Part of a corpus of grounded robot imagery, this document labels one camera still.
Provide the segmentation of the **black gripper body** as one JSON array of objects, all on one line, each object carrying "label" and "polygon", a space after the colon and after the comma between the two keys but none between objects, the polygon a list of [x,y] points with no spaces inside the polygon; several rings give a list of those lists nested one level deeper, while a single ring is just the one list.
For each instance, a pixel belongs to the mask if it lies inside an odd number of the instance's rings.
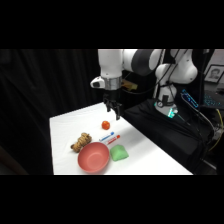
[{"label": "black gripper body", "polygon": [[120,110],[122,104],[120,102],[120,90],[105,90],[103,94],[103,103],[109,104],[115,112]]}]

